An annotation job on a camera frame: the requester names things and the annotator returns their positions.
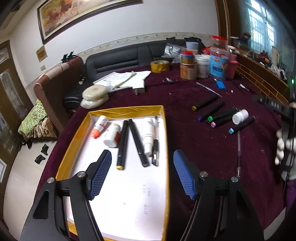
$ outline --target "tile floor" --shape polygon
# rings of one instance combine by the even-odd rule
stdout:
[[[48,156],[40,152],[44,144],[49,147]],[[9,231],[17,240],[20,240],[41,174],[55,144],[56,141],[34,142],[30,150],[22,146],[13,163],[6,186],[3,212]],[[46,159],[38,165],[34,160],[39,154]]]

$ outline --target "packing tape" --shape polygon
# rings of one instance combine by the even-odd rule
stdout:
[[[170,62],[166,60],[156,60],[150,63],[153,73],[162,73],[170,70]]]

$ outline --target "orange cap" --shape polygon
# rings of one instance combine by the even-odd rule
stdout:
[[[93,129],[92,132],[91,132],[91,136],[94,138],[94,139],[97,139],[99,136],[100,136],[100,132],[97,130],[97,129]]]

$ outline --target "framed painting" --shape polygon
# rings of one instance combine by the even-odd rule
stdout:
[[[43,44],[90,16],[142,0],[46,0],[38,9]]]

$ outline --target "black leather sofa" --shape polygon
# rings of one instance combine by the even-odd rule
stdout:
[[[90,55],[84,65],[85,81],[83,85],[78,83],[64,98],[64,107],[71,113],[74,112],[82,101],[83,91],[93,85],[97,79],[117,70],[130,69],[134,67],[147,66],[154,60],[168,60],[162,58],[167,43],[186,46],[186,41],[198,42],[199,53],[205,47],[199,38],[167,39],[161,41],[147,42],[124,46],[117,49]]]

